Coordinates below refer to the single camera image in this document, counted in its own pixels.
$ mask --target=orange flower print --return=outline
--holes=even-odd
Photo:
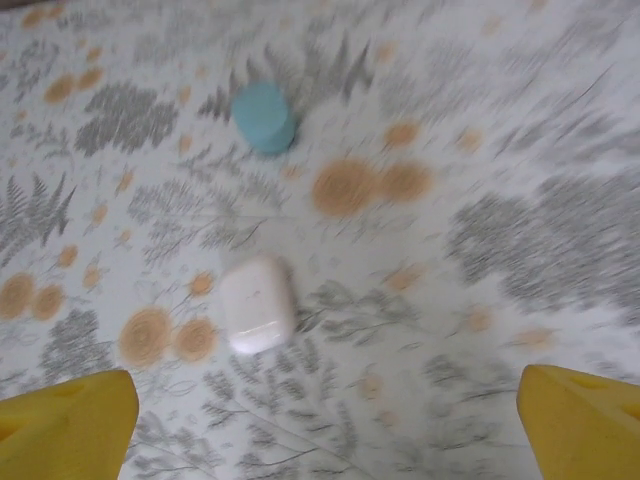
[[[383,172],[380,179],[380,194],[393,203],[418,200],[433,185],[430,171],[415,162],[401,162]]]
[[[425,269],[419,265],[400,268],[385,278],[384,283],[396,292],[403,292],[412,287],[424,274]]]
[[[50,105],[65,101],[75,86],[73,75],[65,74],[53,82],[44,94],[44,101]]]
[[[100,58],[100,55],[102,55],[102,47],[93,47],[91,50],[89,50],[89,53],[87,53],[87,62],[95,62],[96,60],[98,60],[98,58]]]
[[[169,346],[170,335],[171,319],[167,311],[153,306],[143,308],[120,332],[120,354],[134,367],[150,367],[162,358]]]
[[[548,350],[554,346],[555,330],[550,328],[534,328],[517,334],[511,345],[527,347],[530,350]]]
[[[395,42],[386,42],[378,47],[376,51],[376,61],[381,65],[386,65],[391,63],[393,57],[396,54],[396,43]]]
[[[207,78],[207,75],[209,75],[209,69],[204,65],[200,65],[196,69],[196,78],[199,78],[199,79]]]
[[[498,15],[491,15],[482,26],[482,34],[485,37],[495,35],[502,26],[502,19]]]
[[[64,13],[64,5],[54,5],[51,10],[47,13],[47,18],[55,19]]]
[[[194,297],[201,297],[213,289],[213,275],[209,272],[198,273],[189,283],[189,293]]]
[[[331,217],[349,217],[375,197],[378,176],[360,158],[343,158],[327,165],[313,185],[314,206]]]
[[[549,0],[531,0],[529,10],[531,10],[532,12],[539,12],[544,7],[546,7],[548,3]]]
[[[382,393],[382,377],[375,373],[369,373],[359,382],[360,395],[365,400],[377,400]]]
[[[35,282],[28,273],[9,278],[0,289],[0,318],[11,320],[22,315],[33,297]]]
[[[78,247],[75,245],[69,245],[62,249],[60,255],[58,255],[57,265],[60,268],[69,268],[76,261],[78,256]]]
[[[178,91],[178,102],[180,102],[180,105],[185,106],[190,98],[191,98],[191,87],[189,85],[182,87]]]
[[[484,143],[484,133],[479,128],[467,128],[456,145],[458,148],[466,153],[475,153]]]
[[[304,169],[298,165],[290,165],[288,167],[284,167],[280,173],[285,180],[295,181],[302,176]]]
[[[475,333],[484,332],[491,327],[493,318],[491,310],[487,307],[475,306],[469,311],[466,325],[469,330]]]
[[[122,243],[127,243],[129,240],[131,240],[131,230],[129,229],[123,230],[120,236],[118,237],[118,239]]]
[[[90,263],[84,270],[82,286],[87,290],[93,290],[102,280],[102,270],[95,263]]]
[[[46,10],[43,7],[36,7],[31,9],[22,19],[22,28],[34,28],[40,24],[42,19],[46,15]]]
[[[292,24],[293,24],[293,20],[291,19],[291,17],[286,16],[280,19],[280,22],[278,22],[278,27],[280,28],[280,31],[284,31],[291,28]]]
[[[104,217],[107,216],[109,208],[106,203],[101,203],[91,212],[91,226],[97,227],[102,224]]]
[[[60,285],[49,285],[36,293],[31,302],[31,314],[38,320],[50,320],[60,310],[64,298]]]
[[[420,133],[420,126],[411,121],[392,125],[384,134],[385,145],[388,148],[400,148],[411,145]]]
[[[116,196],[118,194],[126,191],[131,185],[133,181],[133,169],[125,168],[122,176],[120,177],[120,181],[118,182],[118,186],[116,187]]]
[[[100,67],[87,70],[78,80],[78,85],[76,86],[76,88],[82,91],[95,87],[102,79],[103,74],[104,70]]]
[[[183,134],[180,136],[180,141],[178,142],[178,153],[180,155],[184,155],[191,148],[191,144],[193,143],[193,138],[191,135]]]
[[[385,410],[378,415],[378,421],[385,427],[392,428],[398,425],[399,418],[395,413]]]
[[[176,335],[173,349],[185,362],[198,362],[207,358],[216,345],[216,332],[206,317],[187,322]]]

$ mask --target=gray fern leaf print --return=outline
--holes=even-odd
[[[172,431],[154,412],[146,412],[138,419],[126,462],[137,471],[135,478],[174,480],[187,472],[218,478],[215,469],[225,460],[207,438],[186,427]]]
[[[290,55],[275,52],[267,45],[264,60],[268,70],[263,70],[249,58],[246,63],[247,81],[241,81],[238,73],[232,71],[228,89],[225,91],[218,87],[215,95],[209,95],[200,107],[198,114],[228,122],[234,95],[246,84],[256,81],[275,81],[298,113],[310,111],[337,96],[348,102],[356,85],[361,85],[365,91],[371,87],[373,73],[367,66],[368,45],[353,61],[349,60],[349,41],[346,36],[333,59],[311,41],[307,41],[302,50],[304,64],[300,65],[292,61]]]
[[[40,354],[47,385],[114,368],[111,342],[98,342],[97,330],[98,317],[92,310],[73,309],[55,324]]]
[[[0,267],[5,267],[23,248],[36,240],[42,246],[57,229],[62,235],[69,222],[67,208],[75,188],[62,198],[65,176],[63,175],[55,191],[49,195],[44,182],[33,176],[33,191],[29,195],[15,181],[9,178],[7,193],[0,198]]]
[[[75,148],[91,157],[108,144],[125,153],[141,149],[149,141],[154,147],[173,132],[178,110],[173,102],[158,102],[158,93],[131,83],[101,88],[85,107],[96,116],[78,130]]]
[[[639,325],[640,173],[556,176],[537,195],[528,202],[489,194],[458,211],[449,254],[465,282],[497,273],[526,311],[611,303],[625,324]]]
[[[21,102],[40,83],[40,80],[49,75],[59,54],[60,47],[57,44],[33,40],[20,52],[20,56],[11,62],[6,70],[18,80],[15,103]]]

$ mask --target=leaf pattern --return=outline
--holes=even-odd
[[[173,102],[157,102],[157,96],[128,82],[101,88],[84,109],[96,116],[78,130],[75,148],[91,157],[109,143],[126,153],[147,140],[158,147],[173,131],[178,110]]]
[[[9,178],[6,195],[0,199],[0,253],[3,254],[0,266],[6,267],[15,255],[36,240],[44,247],[54,230],[58,235],[64,233],[69,222],[67,209],[75,191],[72,189],[62,198],[64,183],[63,175],[49,195],[45,183],[34,175],[33,192],[28,197],[15,178]]]
[[[371,87],[373,73],[367,67],[368,49],[368,45],[365,46],[355,60],[350,62],[349,43],[345,36],[335,58],[330,60],[309,40],[303,46],[304,65],[298,66],[291,63],[288,55],[274,51],[267,44],[263,55],[270,73],[258,67],[254,60],[248,59],[246,78],[248,81],[277,82],[296,111],[307,112],[337,95],[348,102],[358,84],[365,90]],[[238,80],[236,71],[232,70],[227,90],[218,87],[215,95],[210,95],[202,104],[198,114],[210,116],[214,120],[222,118],[228,122],[231,118],[231,99],[244,84]]]

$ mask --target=yellow plastic piece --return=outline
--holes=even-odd
[[[138,418],[125,371],[0,402],[0,479],[115,480]]]
[[[530,365],[518,413],[545,480],[640,478],[640,387]]]

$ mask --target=blue cylindrical object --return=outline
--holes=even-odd
[[[293,113],[271,83],[253,83],[241,90],[231,103],[231,115],[242,136],[261,153],[286,151],[296,134]]]

